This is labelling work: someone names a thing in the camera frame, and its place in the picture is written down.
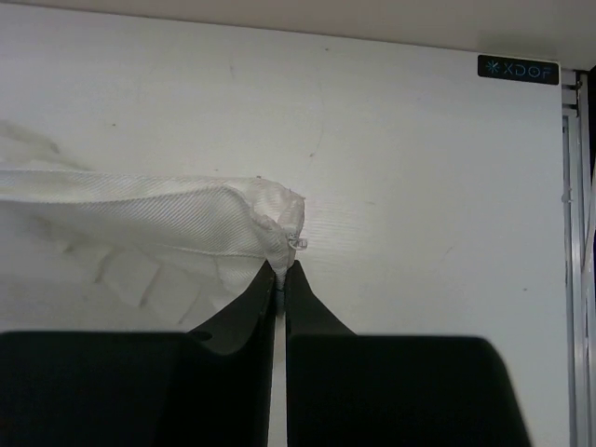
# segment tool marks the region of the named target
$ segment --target white fabric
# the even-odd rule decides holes
[[[242,293],[265,260],[281,287],[302,246],[304,199],[278,183],[84,170],[6,122],[0,158],[0,202],[51,223],[94,278],[168,322]]]

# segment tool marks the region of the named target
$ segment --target black label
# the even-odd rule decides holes
[[[559,65],[553,62],[497,58],[481,54],[478,57],[478,76],[558,86]]]

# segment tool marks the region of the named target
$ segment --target white cloth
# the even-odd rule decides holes
[[[283,286],[304,199],[263,179],[80,169],[44,137],[0,122],[0,202],[41,218],[125,303],[180,322],[196,300],[242,293],[267,260]]]

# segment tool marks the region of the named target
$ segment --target asterisk symbol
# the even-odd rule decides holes
[[[499,62],[490,61],[486,64],[486,68],[488,69],[489,72],[491,72],[491,75],[499,73]]]

